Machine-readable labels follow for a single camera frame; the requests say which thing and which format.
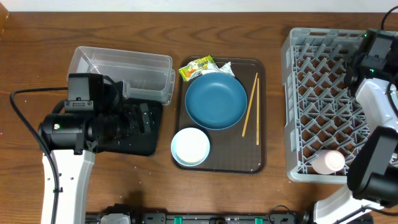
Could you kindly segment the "large blue bowl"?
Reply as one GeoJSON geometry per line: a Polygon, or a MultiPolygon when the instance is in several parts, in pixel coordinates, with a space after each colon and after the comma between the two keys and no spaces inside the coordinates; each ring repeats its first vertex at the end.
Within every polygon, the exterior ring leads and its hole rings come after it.
{"type": "Polygon", "coordinates": [[[199,126],[228,129],[245,115],[248,97],[241,82],[225,73],[210,73],[196,78],[185,94],[185,108],[199,126]]]}

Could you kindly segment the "wooden chopstick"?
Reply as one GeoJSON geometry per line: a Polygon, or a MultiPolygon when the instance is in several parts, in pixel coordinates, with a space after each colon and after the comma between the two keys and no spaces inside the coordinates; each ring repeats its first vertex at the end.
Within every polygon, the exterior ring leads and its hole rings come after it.
{"type": "Polygon", "coordinates": [[[251,90],[251,94],[250,94],[250,97],[249,97],[248,108],[247,108],[246,117],[245,117],[244,126],[243,126],[243,131],[242,131],[242,137],[245,137],[245,135],[246,135],[246,130],[247,130],[248,121],[249,121],[249,115],[250,115],[250,111],[251,111],[251,105],[252,105],[252,101],[253,101],[253,97],[254,97],[254,90],[255,90],[255,87],[256,87],[256,83],[257,83],[257,78],[258,78],[258,73],[256,73],[256,76],[254,78],[254,83],[252,85],[252,90],[251,90]]]}
{"type": "Polygon", "coordinates": [[[257,78],[257,95],[256,95],[256,145],[260,143],[260,87],[259,78],[257,78]]]}

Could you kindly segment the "pink cup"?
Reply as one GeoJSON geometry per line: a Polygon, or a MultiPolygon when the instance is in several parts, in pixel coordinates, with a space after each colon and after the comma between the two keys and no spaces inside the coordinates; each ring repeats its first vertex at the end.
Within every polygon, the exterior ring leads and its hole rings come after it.
{"type": "Polygon", "coordinates": [[[315,172],[329,175],[340,171],[345,166],[345,157],[342,153],[333,150],[319,150],[310,161],[315,172]]]}

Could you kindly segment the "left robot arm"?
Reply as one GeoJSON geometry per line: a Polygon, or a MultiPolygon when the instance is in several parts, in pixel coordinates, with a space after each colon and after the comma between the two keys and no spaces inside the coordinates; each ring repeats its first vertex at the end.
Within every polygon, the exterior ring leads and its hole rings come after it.
{"type": "Polygon", "coordinates": [[[68,98],[39,126],[45,150],[42,223],[86,222],[86,197],[101,152],[150,156],[159,136],[162,105],[122,95],[106,75],[71,73],[68,98]]]}

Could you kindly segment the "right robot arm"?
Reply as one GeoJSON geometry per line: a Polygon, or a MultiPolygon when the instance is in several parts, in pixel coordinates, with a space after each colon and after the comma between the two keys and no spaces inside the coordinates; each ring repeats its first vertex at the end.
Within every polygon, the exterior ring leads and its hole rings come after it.
{"type": "Polygon", "coordinates": [[[368,212],[394,217],[397,205],[397,36],[368,29],[347,64],[344,83],[362,107],[370,136],[351,163],[346,185],[314,204],[304,223],[349,223],[368,212]]]}

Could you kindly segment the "grey dishwasher rack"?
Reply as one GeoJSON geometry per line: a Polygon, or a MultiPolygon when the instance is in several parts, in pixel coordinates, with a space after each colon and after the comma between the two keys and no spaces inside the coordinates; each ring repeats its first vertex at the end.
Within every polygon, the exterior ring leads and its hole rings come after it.
{"type": "Polygon", "coordinates": [[[367,82],[360,100],[343,80],[345,63],[359,48],[363,30],[293,28],[282,48],[282,84],[285,91],[284,127],[287,176],[294,182],[345,184],[349,167],[376,126],[397,128],[397,116],[389,105],[372,112],[372,93],[387,100],[387,82],[367,82]],[[344,167],[319,174],[312,161],[319,150],[345,157],[344,167]]]}

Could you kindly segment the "black plastic tray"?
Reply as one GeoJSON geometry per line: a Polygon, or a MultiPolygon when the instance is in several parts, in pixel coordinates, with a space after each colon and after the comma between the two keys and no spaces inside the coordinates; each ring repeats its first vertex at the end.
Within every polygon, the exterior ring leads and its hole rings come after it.
{"type": "Polygon", "coordinates": [[[158,101],[130,98],[123,101],[121,110],[101,114],[90,122],[89,136],[98,141],[98,152],[116,152],[138,156],[150,156],[155,152],[162,119],[163,105],[158,101]],[[147,103],[152,113],[152,132],[127,136],[127,119],[124,106],[147,103]]]}

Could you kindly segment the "clear plastic bin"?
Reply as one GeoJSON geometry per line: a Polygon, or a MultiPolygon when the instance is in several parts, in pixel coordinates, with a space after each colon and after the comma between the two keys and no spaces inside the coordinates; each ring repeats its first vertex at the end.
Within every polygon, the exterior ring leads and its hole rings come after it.
{"type": "Polygon", "coordinates": [[[175,85],[168,55],[99,47],[77,47],[68,73],[97,73],[123,83],[123,97],[170,104],[175,85]]]}

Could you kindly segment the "light blue rice bowl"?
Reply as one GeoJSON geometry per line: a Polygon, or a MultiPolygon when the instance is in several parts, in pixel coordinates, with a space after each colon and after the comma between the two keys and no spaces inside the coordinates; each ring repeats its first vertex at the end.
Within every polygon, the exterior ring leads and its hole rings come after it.
{"type": "Polygon", "coordinates": [[[208,157],[210,140],[200,129],[185,128],[173,137],[170,150],[178,164],[193,167],[201,164],[208,157]]]}

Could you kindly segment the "yellow green snack wrapper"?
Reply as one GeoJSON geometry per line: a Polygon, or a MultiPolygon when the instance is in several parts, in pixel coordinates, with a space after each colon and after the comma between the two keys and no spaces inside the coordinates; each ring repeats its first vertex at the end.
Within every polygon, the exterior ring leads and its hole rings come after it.
{"type": "Polygon", "coordinates": [[[191,79],[199,76],[202,70],[207,70],[209,65],[214,64],[215,61],[210,55],[208,55],[206,57],[198,58],[189,62],[186,66],[180,68],[178,71],[183,81],[188,82],[191,79]]]}

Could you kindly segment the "crumpled white tissue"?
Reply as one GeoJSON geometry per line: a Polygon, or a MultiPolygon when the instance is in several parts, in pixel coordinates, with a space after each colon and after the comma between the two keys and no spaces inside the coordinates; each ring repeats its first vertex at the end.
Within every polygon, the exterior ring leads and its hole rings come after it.
{"type": "Polygon", "coordinates": [[[209,63],[208,67],[201,71],[201,74],[206,75],[209,73],[225,73],[232,77],[235,77],[231,68],[231,62],[225,63],[221,68],[219,68],[216,63],[209,63]]]}

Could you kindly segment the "brown serving tray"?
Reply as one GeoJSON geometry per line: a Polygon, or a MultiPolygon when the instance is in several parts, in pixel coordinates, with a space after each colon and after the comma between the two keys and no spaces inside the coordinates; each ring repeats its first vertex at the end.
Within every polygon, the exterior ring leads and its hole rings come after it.
{"type": "Polygon", "coordinates": [[[266,166],[266,69],[257,59],[215,57],[217,66],[222,67],[231,62],[232,71],[249,99],[256,73],[260,87],[260,143],[256,145],[256,98],[253,98],[245,137],[242,137],[245,117],[234,126],[224,130],[211,130],[197,125],[188,115],[185,108],[185,94],[190,82],[180,79],[177,85],[177,121],[176,131],[184,128],[198,128],[210,140],[210,153],[206,160],[193,167],[181,166],[174,159],[173,163],[183,170],[230,172],[239,174],[256,174],[266,166]]]}

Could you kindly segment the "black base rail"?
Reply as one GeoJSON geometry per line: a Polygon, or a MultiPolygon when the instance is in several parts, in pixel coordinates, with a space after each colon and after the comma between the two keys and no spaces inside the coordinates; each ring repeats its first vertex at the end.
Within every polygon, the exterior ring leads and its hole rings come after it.
{"type": "Polygon", "coordinates": [[[86,213],[84,223],[130,223],[130,224],[298,224],[311,223],[309,211],[299,214],[286,206],[278,205],[263,214],[226,213],[169,213],[160,209],[132,208],[114,204],[100,213],[86,213]]]}

